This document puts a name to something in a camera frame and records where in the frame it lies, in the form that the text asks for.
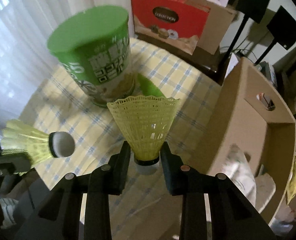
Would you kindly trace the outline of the green plastic leaf blade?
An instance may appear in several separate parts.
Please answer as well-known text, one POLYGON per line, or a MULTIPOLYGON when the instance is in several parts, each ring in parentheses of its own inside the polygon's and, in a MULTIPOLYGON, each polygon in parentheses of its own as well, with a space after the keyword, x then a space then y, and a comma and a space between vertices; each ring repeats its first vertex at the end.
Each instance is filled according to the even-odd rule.
POLYGON ((137 80, 139 82, 140 90, 144 96, 164 96, 161 90, 151 80, 142 74, 137 75, 137 80))

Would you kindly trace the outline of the green snack canister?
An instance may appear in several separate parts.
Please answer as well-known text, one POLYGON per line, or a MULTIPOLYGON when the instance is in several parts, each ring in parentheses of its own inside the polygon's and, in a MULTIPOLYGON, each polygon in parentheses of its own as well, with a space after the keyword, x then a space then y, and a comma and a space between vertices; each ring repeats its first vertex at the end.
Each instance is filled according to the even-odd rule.
POLYGON ((94 104, 106 107, 133 93, 128 11, 123 7, 78 12, 52 32, 47 48, 94 104))

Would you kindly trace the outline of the yellow blue plaid tablecloth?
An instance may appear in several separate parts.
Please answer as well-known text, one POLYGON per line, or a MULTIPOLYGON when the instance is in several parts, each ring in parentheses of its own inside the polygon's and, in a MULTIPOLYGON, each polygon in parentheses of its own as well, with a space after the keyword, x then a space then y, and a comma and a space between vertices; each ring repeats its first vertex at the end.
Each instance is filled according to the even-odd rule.
POLYGON ((88 174, 118 153, 124 141, 148 150, 167 142, 183 161, 198 152, 221 90, 205 74, 168 51, 132 38, 132 96, 102 108, 95 105, 63 67, 38 87, 20 115, 40 131, 72 135, 72 156, 36 167, 52 188, 67 173, 88 174))

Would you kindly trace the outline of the cardboard storage box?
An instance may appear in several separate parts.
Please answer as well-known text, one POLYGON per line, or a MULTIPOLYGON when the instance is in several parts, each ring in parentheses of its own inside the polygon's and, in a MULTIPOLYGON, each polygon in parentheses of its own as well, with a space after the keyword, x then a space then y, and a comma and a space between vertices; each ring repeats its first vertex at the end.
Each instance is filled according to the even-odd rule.
POLYGON ((203 174, 218 173, 236 144, 273 178, 276 192, 261 213, 270 224, 286 195, 296 146, 296 122, 283 98, 245 57, 224 80, 207 131, 188 163, 203 174))

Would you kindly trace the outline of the brown sofa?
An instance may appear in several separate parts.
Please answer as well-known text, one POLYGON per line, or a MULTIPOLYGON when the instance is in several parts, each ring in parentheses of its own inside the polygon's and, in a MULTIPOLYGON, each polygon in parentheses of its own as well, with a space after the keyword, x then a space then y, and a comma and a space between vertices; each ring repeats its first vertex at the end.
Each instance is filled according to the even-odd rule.
POLYGON ((277 91, 292 112, 296 111, 296 47, 273 65, 277 91))

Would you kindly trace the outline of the red collection gift bag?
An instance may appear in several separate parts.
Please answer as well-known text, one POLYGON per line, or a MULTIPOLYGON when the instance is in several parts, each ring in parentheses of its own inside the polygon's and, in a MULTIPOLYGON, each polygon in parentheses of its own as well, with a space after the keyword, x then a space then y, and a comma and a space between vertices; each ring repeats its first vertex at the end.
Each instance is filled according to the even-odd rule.
POLYGON ((131 0, 134 30, 191 55, 211 9, 188 0, 131 0))

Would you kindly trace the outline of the large brown cardboard box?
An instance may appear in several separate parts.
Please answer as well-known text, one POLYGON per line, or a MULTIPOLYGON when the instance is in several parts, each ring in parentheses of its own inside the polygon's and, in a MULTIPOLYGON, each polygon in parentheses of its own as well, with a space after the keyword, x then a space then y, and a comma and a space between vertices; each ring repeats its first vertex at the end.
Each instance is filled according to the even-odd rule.
POLYGON ((233 19, 237 15, 237 11, 230 5, 224 8, 207 0, 184 1, 189 5, 203 5, 210 8, 208 19, 197 46, 214 55, 233 19))

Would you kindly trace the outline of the right black speaker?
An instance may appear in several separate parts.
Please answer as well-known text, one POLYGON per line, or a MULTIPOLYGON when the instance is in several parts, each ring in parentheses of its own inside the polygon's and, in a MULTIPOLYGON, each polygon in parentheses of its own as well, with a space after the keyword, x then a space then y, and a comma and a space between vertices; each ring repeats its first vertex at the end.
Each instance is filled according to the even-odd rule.
POLYGON ((283 6, 279 7, 267 24, 267 29, 274 40, 286 50, 296 42, 296 20, 283 6))

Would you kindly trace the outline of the black speaker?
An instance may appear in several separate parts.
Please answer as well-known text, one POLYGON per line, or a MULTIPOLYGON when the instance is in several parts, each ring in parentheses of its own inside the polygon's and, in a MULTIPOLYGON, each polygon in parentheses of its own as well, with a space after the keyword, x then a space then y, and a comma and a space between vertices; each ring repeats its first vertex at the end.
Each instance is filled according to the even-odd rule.
POLYGON ((296 20, 283 6, 279 7, 267 24, 267 29, 274 40, 286 50, 296 42, 296 20))
POLYGON ((270 0, 238 0, 236 10, 260 23, 265 15, 270 0))

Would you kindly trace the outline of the left black speaker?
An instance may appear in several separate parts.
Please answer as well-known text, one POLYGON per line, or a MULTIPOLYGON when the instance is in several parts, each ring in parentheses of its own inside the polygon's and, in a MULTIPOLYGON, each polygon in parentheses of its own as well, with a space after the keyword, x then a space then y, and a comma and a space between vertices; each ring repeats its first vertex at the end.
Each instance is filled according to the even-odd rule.
POLYGON ((265 15, 270 0, 238 0, 236 10, 260 23, 265 15))

